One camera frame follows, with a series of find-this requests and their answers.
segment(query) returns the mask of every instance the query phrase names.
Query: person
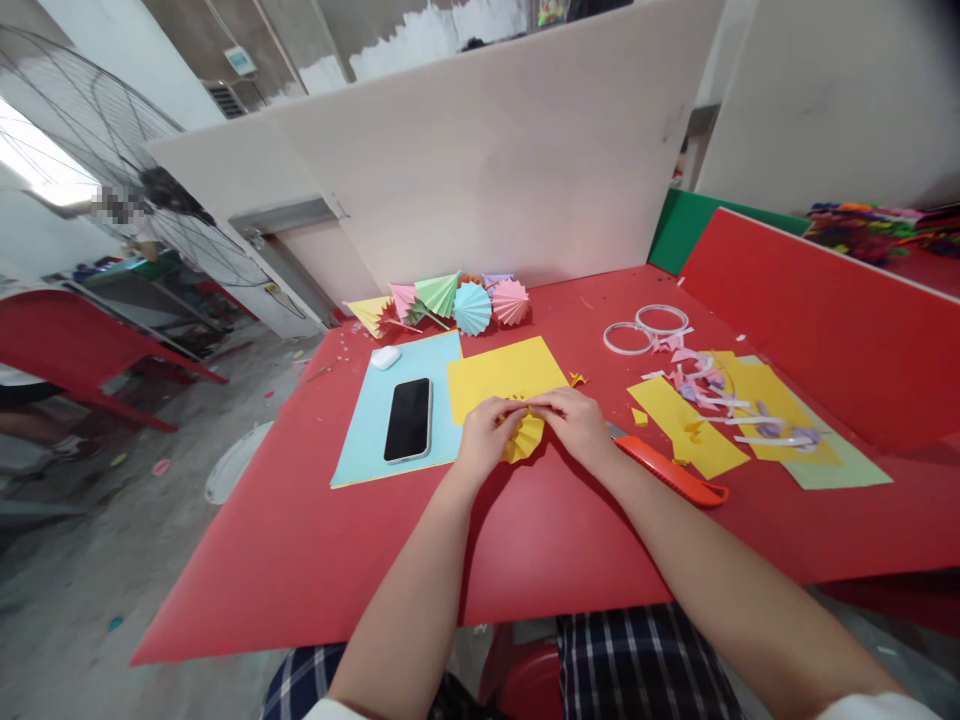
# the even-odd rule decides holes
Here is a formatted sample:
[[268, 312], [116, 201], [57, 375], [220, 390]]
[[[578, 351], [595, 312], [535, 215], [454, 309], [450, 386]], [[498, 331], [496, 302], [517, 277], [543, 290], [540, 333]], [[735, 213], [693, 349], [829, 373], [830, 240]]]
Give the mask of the person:
[[467, 416], [456, 462], [349, 643], [292, 651], [263, 718], [499, 717], [444, 668], [471, 508], [528, 407], [620, 504], [676, 598], [557, 619], [566, 718], [743, 717], [718, 653], [775, 718], [936, 718], [809, 594], [621, 452], [597, 403], [571, 388]]
[[[30, 283], [0, 274], [0, 300], [32, 290], [49, 290], [43, 283]], [[17, 368], [0, 363], [0, 434], [44, 445], [64, 460], [83, 460], [100, 452], [100, 443], [71, 432], [52, 415], [33, 403], [65, 392]]]

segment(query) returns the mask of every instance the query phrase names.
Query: checkered fabric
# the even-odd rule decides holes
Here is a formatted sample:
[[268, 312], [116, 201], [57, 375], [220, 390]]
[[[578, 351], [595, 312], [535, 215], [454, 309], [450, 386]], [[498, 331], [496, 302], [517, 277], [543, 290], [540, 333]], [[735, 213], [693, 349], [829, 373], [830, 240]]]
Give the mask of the checkered fabric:
[[567, 720], [740, 720], [713, 647], [676, 603], [557, 618]]
[[[557, 618], [566, 720], [741, 720], [713, 648], [679, 605]], [[297, 648], [277, 670], [261, 720], [301, 720], [327, 694], [344, 644]], [[501, 720], [450, 673], [431, 720]]]

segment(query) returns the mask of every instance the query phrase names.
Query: red table surface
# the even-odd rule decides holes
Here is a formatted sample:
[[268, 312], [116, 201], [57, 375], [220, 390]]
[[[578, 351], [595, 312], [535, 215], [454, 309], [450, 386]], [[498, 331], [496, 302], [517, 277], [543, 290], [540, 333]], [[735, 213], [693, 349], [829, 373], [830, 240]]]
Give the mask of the red table surface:
[[[632, 320], [643, 305], [666, 303], [689, 315], [695, 328], [689, 347], [754, 352], [652, 266], [536, 288], [530, 295], [528, 321], [463, 336], [464, 356], [542, 335], [564, 371], [590, 379], [582, 390], [601, 403], [607, 419], [668, 456], [669, 441], [652, 421], [632, 428], [626, 388], [643, 373], [667, 368], [669, 355], [614, 354], [603, 345], [603, 330]], [[349, 326], [326, 336], [303, 380], [326, 365], [333, 371], [301, 381], [280, 411], [133, 664], [350, 636], [448, 469], [330, 488], [376, 347]], [[823, 347], [829, 352], [828, 343]], [[822, 405], [800, 395], [849, 435]], [[379, 452], [380, 442], [371, 438], [371, 452]], [[801, 583], [960, 565], [960, 471], [920, 458], [880, 458], [893, 484], [818, 492], [800, 489], [777, 463], [751, 460], [715, 480], [731, 489], [731, 497], [710, 514]], [[671, 599], [623, 513], [549, 429], [533, 456], [514, 466], [501, 463], [483, 487], [466, 567], [464, 625]]]

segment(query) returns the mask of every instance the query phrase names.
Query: smartphone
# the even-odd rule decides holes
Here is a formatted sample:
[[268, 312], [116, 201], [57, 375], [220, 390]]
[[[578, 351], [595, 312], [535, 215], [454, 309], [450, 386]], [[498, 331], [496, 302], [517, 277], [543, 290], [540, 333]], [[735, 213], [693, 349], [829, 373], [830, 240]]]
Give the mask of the smartphone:
[[411, 380], [393, 389], [384, 461], [392, 465], [422, 458], [430, 452], [432, 410], [433, 383], [430, 378]]

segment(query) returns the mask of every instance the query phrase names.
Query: sleeve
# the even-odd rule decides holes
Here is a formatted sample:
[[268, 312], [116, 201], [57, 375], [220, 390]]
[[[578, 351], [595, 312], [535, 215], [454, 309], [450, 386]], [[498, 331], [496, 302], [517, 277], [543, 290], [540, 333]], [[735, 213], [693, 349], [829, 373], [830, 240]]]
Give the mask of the sleeve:
[[323, 698], [310, 708], [310, 712], [304, 716], [303, 720], [365, 720], [365, 718], [336, 700]]
[[838, 700], [817, 720], [941, 720], [940, 716], [913, 698], [896, 693], [851, 695]]

